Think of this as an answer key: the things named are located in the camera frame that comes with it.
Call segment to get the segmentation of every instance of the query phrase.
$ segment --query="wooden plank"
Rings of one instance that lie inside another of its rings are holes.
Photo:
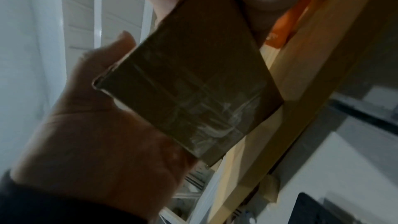
[[[281,158],[383,29],[397,1],[327,0],[281,50],[270,71],[286,102],[227,153],[210,224],[223,223]]]

